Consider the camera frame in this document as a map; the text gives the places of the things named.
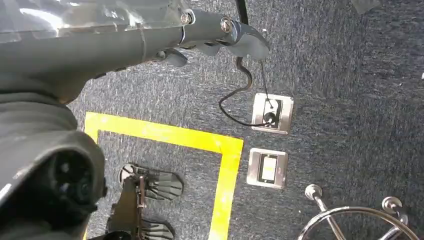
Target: yellow floor marking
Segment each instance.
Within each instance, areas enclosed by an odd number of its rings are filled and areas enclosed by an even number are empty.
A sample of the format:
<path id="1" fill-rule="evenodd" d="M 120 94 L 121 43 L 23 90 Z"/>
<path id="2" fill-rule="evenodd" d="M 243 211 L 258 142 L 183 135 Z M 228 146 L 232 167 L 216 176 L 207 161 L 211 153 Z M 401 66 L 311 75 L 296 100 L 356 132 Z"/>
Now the yellow floor marking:
<path id="1" fill-rule="evenodd" d="M 87 240 L 87 227 L 85 228 L 84 236 L 82 236 L 82 240 Z"/>
<path id="2" fill-rule="evenodd" d="M 99 131 L 150 139 L 222 154 L 208 240 L 227 240 L 243 140 L 210 132 L 96 112 L 85 115 L 85 130 L 96 143 Z"/>

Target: gray carpet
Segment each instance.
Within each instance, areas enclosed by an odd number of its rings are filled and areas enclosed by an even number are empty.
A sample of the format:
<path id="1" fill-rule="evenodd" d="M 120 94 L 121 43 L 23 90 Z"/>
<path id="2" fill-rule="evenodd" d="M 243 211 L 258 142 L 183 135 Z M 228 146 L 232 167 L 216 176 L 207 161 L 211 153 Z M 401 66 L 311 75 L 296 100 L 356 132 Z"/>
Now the gray carpet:
<path id="1" fill-rule="evenodd" d="M 236 16 L 233 1 L 192 0 L 193 8 Z M 424 236 L 424 3 L 381 0 L 360 15 L 350 0 L 249 0 L 251 24 L 271 42 L 265 71 L 269 92 L 294 97 L 289 136 L 253 131 L 225 118 L 218 100 L 245 77 L 224 50 L 216 57 L 186 52 L 175 68 L 143 64 L 90 81 L 70 105 L 81 124 L 86 111 L 131 117 L 244 139 L 230 220 L 230 240 L 294 239 L 319 212 L 307 200 L 308 184 L 322 186 L 329 207 L 380 209 L 386 196 L 406 206 L 410 225 Z M 259 66 L 246 61 L 258 78 Z M 256 81 L 226 108 L 249 122 Z M 148 202 L 146 216 L 168 221 L 177 240 L 206 240 L 220 156 L 151 140 L 102 132 L 110 191 L 93 215 L 88 235 L 105 230 L 126 162 L 171 171 L 185 182 L 173 202 Z M 246 184 L 249 150 L 289 154 L 284 191 Z M 369 217 L 336 218 L 349 239 L 380 237 L 388 224 Z M 332 239 L 326 223 L 312 235 Z"/>

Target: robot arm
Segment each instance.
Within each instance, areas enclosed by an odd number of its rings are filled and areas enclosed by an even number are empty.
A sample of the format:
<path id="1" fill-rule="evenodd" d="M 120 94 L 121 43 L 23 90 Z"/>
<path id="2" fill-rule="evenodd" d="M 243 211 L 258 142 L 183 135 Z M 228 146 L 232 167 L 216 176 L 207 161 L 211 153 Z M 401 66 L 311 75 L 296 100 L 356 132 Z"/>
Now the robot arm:
<path id="1" fill-rule="evenodd" d="M 105 196 L 102 151 L 64 105 L 88 80 L 146 61 L 181 67 L 177 48 L 269 52 L 259 32 L 223 14 L 174 0 L 99 2 L 0 1 L 1 239 L 25 237 L 14 220 L 43 236 L 80 237 Z"/>
<path id="2" fill-rule="evenodd" d="M 256 59 L 269 52 L 267 41 L 251 26 L 223 14 L 185 8 L 176 0 L 125 0 L 125 6 L 102 0 L 40 0 L 39 7 L 26 2 L 5 4 L 0 10 L 0 15 L 11 16 L 0 21 L 0 59 L 7 59 L 0 73 L 36 80 L 64 104 L 75 99 L 88 80 L 107 72 L 146 61 L 185 65 L 187 59 L 175 48 L 197 48 L 213 56 L 226 47 L 237 57 Z M 159 3 L 168 3 L 166 13 Z"/>

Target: power cord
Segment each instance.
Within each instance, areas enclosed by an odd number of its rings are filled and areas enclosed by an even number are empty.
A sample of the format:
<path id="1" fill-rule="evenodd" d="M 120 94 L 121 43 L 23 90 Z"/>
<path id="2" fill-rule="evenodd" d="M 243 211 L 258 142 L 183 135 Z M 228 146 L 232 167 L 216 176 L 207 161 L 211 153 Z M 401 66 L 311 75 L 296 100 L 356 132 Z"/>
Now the power cord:
<path id="1" fill-rule="evenodd" d="M 237 7 L 240 22 L 242 24 L 249 25 L 249 18 L 248 18 L 248 12 L 247 12 L 247 9 L 246 9 L 245 0 L 236 0 L 235 4 L 236 4 L 236 7 Z M 262 81 L 263 81 L 263 88 L 264 88 L 265 94 L 266 94 L 266 100 L 268 101 L 270 108 L 273 109 L 274 107 L 270 102 L 270 98 L 268 97 L 267 82 L 266 82 L 266 79 L 265 79 L 265 71 L 264 71 L 264 62 L 259 61 L 259 63 L 260 63 L 260 71 L 261 71 Z M 233 95 L 235 95 L 236 93 L 247 91 L 248 89 L 251 88 L 252 83 L 253 83 L 252 74 L 245 66 L 243 66 L 243 58 L 242 57 L 238 56 L 238 57 L 235 58 L 235 67 L 240 72 L 244 73 L 247 76 L 247 85 L 244 86 L 244 87 L 237 88 L 236 90 L 230 92 L 229 94 L 225 95 L 224 97 L 222 97 L 219 100 L 218 104 L 219 104 L 219 109 L 221 110 L 221 112 L 225 116 L 227 116 L 229 119 L 233 120 L 234 122 L 236 122 L 240 125 L 246 126 L 246 127 L 265 127 L 265 126 L 269 126 L 269 125 L 275 123 L 277 121 L 277 116 L 272 112 L 267 113 L 266 117 L 265 117 L 265 115 L 263 116 L 263 119 L 266 121 L 266 123 L 250 124 L 250 123 L 245 123 L 245 122 L 242 122 L 242 121 L 235 119 L 233 116 L 229 115 L 225 111 L 225 109 L 223 107 L 223 102 L 225 100 L 227 100 L 228 98 L 232 97 Z"/>

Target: clear plastic cover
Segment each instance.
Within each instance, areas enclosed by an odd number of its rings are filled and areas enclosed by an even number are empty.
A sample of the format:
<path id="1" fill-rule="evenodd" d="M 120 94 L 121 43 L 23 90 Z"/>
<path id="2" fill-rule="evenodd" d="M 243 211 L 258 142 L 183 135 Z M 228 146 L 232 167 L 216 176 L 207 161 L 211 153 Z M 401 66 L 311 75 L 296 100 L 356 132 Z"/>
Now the clear plastic cover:
<path id="1" fill-rule="evenodd" d="M 0 0 L 0 43 L 179 27 L 186 8 L 182 0 Z"/>

